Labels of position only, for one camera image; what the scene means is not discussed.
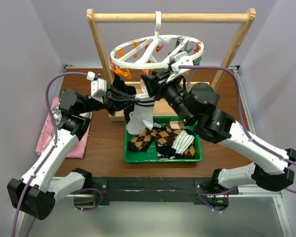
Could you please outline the black blue sports sock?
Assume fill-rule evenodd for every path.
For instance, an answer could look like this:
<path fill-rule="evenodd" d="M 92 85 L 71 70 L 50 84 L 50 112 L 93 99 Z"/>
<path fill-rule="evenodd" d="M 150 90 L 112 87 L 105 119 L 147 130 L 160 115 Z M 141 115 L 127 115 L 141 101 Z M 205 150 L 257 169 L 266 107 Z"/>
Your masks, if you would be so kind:
<path fill-rule="evenodd" d="M 114 74 L 113 86 L 118 90 L 123 91 L 124 93 L 127 93 L 129 95 L 137 94 L 135 87 L 126 85 L 124 80 L 117 74 Z M 128 123 L 131 120 L 133 116 L 133 111 L 134 111 L 134 105 L 129 106 L 123 110 L 126 123 Z"/>

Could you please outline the white round clip hanger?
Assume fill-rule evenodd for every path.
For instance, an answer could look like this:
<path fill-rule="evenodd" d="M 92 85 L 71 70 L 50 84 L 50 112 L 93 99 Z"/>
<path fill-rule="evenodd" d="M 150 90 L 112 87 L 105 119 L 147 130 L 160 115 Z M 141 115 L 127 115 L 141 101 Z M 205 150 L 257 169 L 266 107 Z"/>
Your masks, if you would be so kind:
<path fill-rule="evenodd" d="M 127 79 L 131 79 L 130 69 L 142 70 L 145 74 L 151 74 L 153 69 L 165 69 L 168 67 L 170 57 L 182 53 L 199 64 L 204 52 L 204 44 L 201 40 L 180 35 L 161 35 L 159 33 L 162 23 L 160 11 L 155 13 L 154 35 L 134 39 L 118 45 L 110 52 L 110 70 Z M 165 45 L 174 43 L 175 46 L 161 59 L 154 55 L 160 52 Z"/>

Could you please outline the green plastic bin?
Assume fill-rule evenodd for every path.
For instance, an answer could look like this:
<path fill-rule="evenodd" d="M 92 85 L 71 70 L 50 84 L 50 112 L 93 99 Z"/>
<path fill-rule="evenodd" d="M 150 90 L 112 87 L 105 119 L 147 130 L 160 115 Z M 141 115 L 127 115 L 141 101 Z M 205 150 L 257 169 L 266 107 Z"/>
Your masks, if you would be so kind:
<path fill-rule="evenodd" d="M 171 128 L 187 128 L 191 131 L 194 129 L 193 126 L 185 127 L 183 122 L 176 116 L 155 116 L 153 122 L 160 125 L 170 124 Z M 196 159 L 158 159 L 157 151 L 155 148 L 155 140 L 153 139 L 152 144 L 146 152 L 132 152 L 128 150 L 128 142 L 136 135 L 130 134 L 127 130 L 125 131 L 125 146 L 124 146 L 124 161 L 127 163 L 166 163 L 166 162 L 200 162 L 202 161 L 202 149 L 199 136 L 194 133 L 195 136 L 195 148 L 196 148 Z"/>

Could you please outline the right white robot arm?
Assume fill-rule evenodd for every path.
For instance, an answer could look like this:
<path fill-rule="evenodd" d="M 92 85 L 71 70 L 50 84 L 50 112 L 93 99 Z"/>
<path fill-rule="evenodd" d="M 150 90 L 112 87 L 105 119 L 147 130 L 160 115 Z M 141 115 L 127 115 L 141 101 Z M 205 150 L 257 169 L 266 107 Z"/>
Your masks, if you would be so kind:
<path fill-rule="evenodd" d="M 201 139 L 226 146 L 245 156 L 251 163 L 233 169 L 216 169 L 209 181 L 202 183 L 208 193 L 222 192 L 239 185 L 256 184 L 278 192 L 294 182 L 289 166 L 296 160 L 296 150 L 279 149 L 248 132 L 231 115 L 218 109 L 220 96 L 206 83 L 194 84 L 190 91 L 181 86 L 183 76 L 167 83 L 169 73 L 141 75 L 141 87 L 156 100 L 165 99 L 185 126 Z"/>

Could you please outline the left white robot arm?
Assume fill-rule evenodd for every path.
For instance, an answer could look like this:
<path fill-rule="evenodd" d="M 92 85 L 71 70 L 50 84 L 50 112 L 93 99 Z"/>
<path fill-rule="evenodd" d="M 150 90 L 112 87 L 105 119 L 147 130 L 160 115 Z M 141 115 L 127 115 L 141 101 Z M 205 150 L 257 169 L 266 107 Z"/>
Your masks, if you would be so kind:
<path fill-rule="evenodd" d="M 66 177 L 51 184 L 56 171 L 85 135 L 91 119 L 86 112 L 106 109 L 111 115 L 138 103 L 134 95 L 124 93 L 108 83 L 101 86 L 92 82 L 90 95 L 82 95 L 73 89 L 64 90 L 59 97 L 62 119 L 55 135 L 32 168 L 20 180 L 11 179 L 7 185 L 13 207 L 39 220 L 45 219 L 55 203 L 65 196 L 79 191 L 86 194 L 92 189 L 92 174 L 75 168 Z"/>

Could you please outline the brown argyle sock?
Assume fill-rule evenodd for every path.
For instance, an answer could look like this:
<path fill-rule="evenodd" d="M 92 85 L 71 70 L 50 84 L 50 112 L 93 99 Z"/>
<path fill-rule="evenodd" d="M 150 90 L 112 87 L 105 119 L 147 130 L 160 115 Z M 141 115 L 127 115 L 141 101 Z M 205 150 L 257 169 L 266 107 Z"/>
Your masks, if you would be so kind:
<path fill-rule="evenodd" d="M 169 123 L 160 125 L 155 122 L 153 124 L 151 135 L 155 140 L 158 159 L 196 159 L 195 139 L 181 155 L 176 154 L 175 150 L 171 148 L 175 138 L 184 129 L 186 128 L 171 128 Z"/>
<path fill-rule="evenodd" d="M 154 137 L 151 131 L 145 129 L 143 133 L 133 137 L 127 145 L 128 150 L 132 152 L 146 152 L 153 142 Z"/>

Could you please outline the blue patterned plate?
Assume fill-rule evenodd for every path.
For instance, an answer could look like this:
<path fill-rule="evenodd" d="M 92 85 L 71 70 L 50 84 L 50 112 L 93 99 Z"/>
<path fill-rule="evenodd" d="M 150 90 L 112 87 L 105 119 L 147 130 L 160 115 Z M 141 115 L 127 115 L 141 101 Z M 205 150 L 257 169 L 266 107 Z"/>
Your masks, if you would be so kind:
<path fill-rule="evenodd" d="M 58 126 L 62 119 L 62 112 L 59 109 L 60 102 L 58 102 L 52 109 L 52 115 L 55 121 L 55 124 Z"/>

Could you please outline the white black striped sock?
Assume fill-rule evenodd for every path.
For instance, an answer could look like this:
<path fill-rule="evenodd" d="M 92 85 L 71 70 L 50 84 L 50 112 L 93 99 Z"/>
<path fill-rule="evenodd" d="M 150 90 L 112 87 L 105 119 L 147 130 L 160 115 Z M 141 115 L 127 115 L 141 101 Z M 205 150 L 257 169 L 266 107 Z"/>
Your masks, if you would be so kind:
<path fill-rule="evenodd" d="M 191 130 L 184 129 L 175 138 L 171 148 L 175 150 L 176 154 L 181 155 L 192 144 L 193 141 L 194 133 Z"/>

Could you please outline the pink cloth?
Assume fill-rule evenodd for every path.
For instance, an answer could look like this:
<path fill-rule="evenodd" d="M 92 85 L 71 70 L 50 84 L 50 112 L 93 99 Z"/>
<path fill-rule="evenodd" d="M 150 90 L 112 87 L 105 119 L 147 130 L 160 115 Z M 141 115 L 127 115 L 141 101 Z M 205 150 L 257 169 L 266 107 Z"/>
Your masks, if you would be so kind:
<path fill-rule="evenodd" d="M 59 102 L 59 98 L 55 97 L 51 104 L 51 110 L 54 108 L 54 106 Z M 89 130 L 90 125 L 88 126 L 88 129 L 82 139 L 79 141 L 79 143 L 69 152 L 69 154 L 66 156 L 66 158 L 83 158 L 86 150 L 87 140 L 89 136 Z M 50 141 L 54 137 L 54 127 L 51 121 L 50 115 L 47 116 L 45 123 L 43 125 L 40 137 L 37 142 L 36 147 L 36 154 L 40 156 L 47 146 L 49 145 Z"/>

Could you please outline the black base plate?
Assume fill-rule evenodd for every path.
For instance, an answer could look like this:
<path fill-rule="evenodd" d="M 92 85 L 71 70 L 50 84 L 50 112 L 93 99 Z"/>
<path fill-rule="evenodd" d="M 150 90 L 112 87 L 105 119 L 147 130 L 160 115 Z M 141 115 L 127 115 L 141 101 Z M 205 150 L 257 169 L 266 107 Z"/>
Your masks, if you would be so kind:
<path fill-rule="evenodd" d="M 92 177 L 88 182 L 86 188 L 72 192 L 77 208 L 109 205 L 114 201 L 192 202 L 227 207 L 229 196 L 239 194 L 237 187 L 211 186 L 212 179 L 208 177 Z"/>

